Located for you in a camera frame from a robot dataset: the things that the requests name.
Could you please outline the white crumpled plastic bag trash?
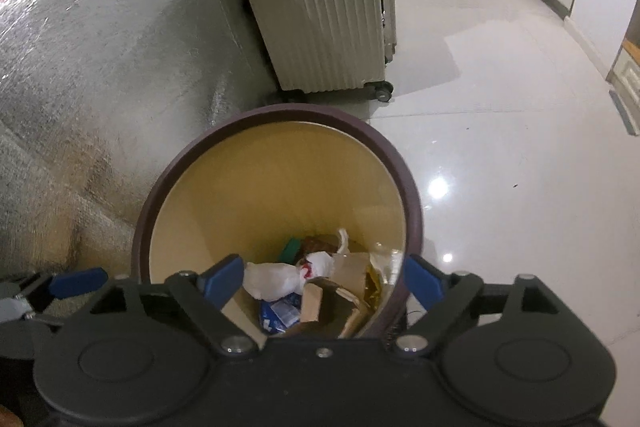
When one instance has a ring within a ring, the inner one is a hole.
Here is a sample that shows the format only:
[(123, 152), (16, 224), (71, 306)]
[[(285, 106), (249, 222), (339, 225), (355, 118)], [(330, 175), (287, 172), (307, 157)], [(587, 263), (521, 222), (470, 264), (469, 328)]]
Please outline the white crumpled plastic bag trash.
[(335, 272), (335, 256), (349, 253), (349, 236), (339, 229), (337, 239), (308, 236), (302, 241), (295, 265), (286, 263), (247, 262), (244, 268), (243, 289), (250, 297), (262, 301), (276, 301), (292, 293), (302, 295), (308, 281)]

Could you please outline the blue white wrapper trash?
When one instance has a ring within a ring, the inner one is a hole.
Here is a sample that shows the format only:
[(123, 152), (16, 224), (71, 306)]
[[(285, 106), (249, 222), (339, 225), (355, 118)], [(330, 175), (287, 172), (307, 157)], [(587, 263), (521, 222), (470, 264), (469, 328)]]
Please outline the blue white wrapper trash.
[(276, 301), (259, 303), (259, 325), (267, 335), (286, 333), (300, 319), (302, 296), (292, 293)]

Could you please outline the green packaging trash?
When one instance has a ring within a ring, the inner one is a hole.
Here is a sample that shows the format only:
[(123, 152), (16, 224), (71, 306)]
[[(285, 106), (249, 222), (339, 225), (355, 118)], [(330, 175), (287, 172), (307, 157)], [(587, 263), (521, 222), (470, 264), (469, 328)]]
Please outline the green packaging trash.
[(287, 265), (295, 265), (300, 248), (302, 248), (302, 241), (296, 239), (296, 237), (292, 237), (282, 249), (279, 261)]

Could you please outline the brown rimmed yellow trash bin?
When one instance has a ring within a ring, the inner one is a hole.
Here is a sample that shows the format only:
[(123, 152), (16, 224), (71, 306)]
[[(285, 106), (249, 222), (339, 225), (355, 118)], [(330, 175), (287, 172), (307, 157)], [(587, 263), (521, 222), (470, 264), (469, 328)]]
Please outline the brown rimmed yellow trash bin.
[(290, 239), (338, 230), (354, 251), (422, 251), (422, 205), (404, 158), (339, 109), (273, 105), (208, 130), (164, 169), (140, 212), (131, 270), (160, 283), (231, 254), (273, 262)]

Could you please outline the brown cardboard trash piece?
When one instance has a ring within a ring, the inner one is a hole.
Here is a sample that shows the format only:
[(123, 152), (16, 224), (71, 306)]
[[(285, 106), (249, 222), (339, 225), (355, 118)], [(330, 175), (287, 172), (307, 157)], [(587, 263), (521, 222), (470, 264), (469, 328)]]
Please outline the brown cardboard trash piece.
[(329, 277), (304, 286), (299, 321), (281, 337), (352, 338), (370, 320), (380, 300), (378, 276), (365, 254), (337, 254)]

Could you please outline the cream hard-shell suitcase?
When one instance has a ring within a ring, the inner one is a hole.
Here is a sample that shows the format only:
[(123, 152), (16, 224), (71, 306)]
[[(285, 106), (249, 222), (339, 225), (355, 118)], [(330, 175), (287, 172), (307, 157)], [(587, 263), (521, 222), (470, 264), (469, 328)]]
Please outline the cream hard-shell suitcase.
[(284, 92), (369, 89), (390, 101), (384, 0), (248, 0)]

